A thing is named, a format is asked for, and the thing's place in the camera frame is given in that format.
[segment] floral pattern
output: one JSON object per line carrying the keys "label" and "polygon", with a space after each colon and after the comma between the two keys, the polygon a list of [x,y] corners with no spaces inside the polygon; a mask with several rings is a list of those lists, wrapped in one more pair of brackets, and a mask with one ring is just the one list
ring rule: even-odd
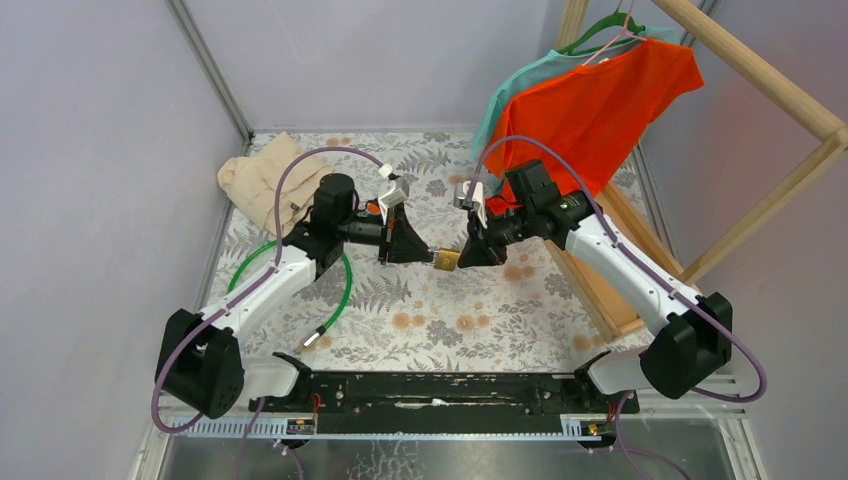
{"label": "floral pattern", "polygon": [[[407,215],[430,245],[460,249],[465,215],[451,205],[457,183],[473,172],[471,134],[292,134],[304,150],[345,145],[391,163],[410,183]],[[274,135],[257,135],[255,154]],[[337,172],[350,175],[362,199],[373,198],[383,180],[367,162],[349,154],[326,154]],[[635,167],[628,162],[614,181],[644,214]],[[488,192],[500,183],[483,178]],[[234,209],[210,300],[222,297],[233,273],[270,235]],[[537,239],[511,245],[506,265],[443,272],[426,265],[381,266],[374,247],[345,245],[354,284],[338,321],[307,351],[299,341],[323,323],[341,300],[342,262],[298,292],[243,345],[246,356],[275,351],[296,355],[318,369],[445,371],[572,371],[604,349],[645,345],[637,332],[605,344]],[[258,269],[258,259],[244,277]]]}

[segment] brass lock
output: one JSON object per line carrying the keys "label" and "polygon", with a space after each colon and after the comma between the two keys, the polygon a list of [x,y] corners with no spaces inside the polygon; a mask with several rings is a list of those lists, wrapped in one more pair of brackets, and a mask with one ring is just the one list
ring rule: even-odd
{"label": "brass lock", "polygon": [[456,270],[456,264],[459,262],[459,252],[449,248],[440,248],[436,252],[436,258],[433,260],[433,268],[436,270],[444,270],[452,272]]}

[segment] pink clothes hanger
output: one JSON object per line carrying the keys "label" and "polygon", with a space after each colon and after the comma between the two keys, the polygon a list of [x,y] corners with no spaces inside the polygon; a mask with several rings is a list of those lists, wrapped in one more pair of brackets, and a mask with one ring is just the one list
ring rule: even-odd
{"label": "pink clothes hanger", "polygon": [[638,35],[633,35],[632,33],[630,33],[630,32],[627,30],[627,23],[628,23],[628,22],[630,22],[630,16],[631,16],[631,14],[633,13],[633,6],[634,6],[634,5],[636,5],[636,0],[630,0],[630,9],[628,9],[628,10],[627,10],[627,16],[626,16],[626,17],[624,17],[624,25],[621,27],[621,31],[620,31],[620,32],[618,32],[618,35],[616,35],[615,37],[613,37],[613,38],[612,38],[612,40],[610,40],[609,42],[607,42],[607,44],[606,44],[606,45],[604,45],[603,47],[601,47],[601,49],[600,49],[600,50],[598,50],[597,52],[595,52],[595,54],[594,54],[594,55],[592,55],[591,57],[589,57],[589,59],[588,59],[588,60],[586,60],[585,62],[583,62],[583,65],[582,65],[582,66],[584,66],[584,67],[585,67],[586,65],[590,64],[590,63],[592,62],[592,60],[594,60],[595,58],[597,58],[597,57],[598,57],[598,55],[600,55],[601,53],[603,53],[603,52],[604,52],[604,50],[606,50],[607,48],[609,48],[609,46],[610,46],[610,45],[612,45],[612,44],[613,44],[613,43],[615,43],[615,42],[616,42],[619,38],[621,38],[621,36],[622,36],[622,35],[627,36],[627,37],[630,37],[630,38],[635,38],[636,40],[645,41],[645,38],[644,38],[644,37],[640,37],[640,36],[638,36]]}

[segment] beige cloth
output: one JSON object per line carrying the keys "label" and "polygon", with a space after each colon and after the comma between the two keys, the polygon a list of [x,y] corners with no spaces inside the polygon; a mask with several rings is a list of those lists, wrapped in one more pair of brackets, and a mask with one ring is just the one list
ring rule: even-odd
{"label": "beige cloth", "polygon": [[[218,170],[218,185],[253,223],[276,234],[274,191],[283,170],[303,153],[297,143],[281,132],[253,157],[236,157]],[[321,177],[333,172],[323,158],[312,155],[300,162],[286,177],[280,195],[280,221],[283,235],[303,218]]]}

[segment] red t-shirt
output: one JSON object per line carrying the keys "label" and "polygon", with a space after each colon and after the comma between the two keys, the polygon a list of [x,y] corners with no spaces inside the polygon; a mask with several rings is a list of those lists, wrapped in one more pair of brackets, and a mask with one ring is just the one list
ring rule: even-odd
{"label": "red t-shirt", "polygon": [[[703,86],[692,49],[648,39],[603,63],[580,66],[512,98],[489,144],[508,135],[526,135],[561,155],[595,195],[610,181],[645,128],[679,95]],[[541,159],[563,194],[579,188],[559,162],[526,142],[507,142],[492,152],[486,167],[494,175]],[[504,185],[502,199],[487,206],[496,215],[514,202]]]}

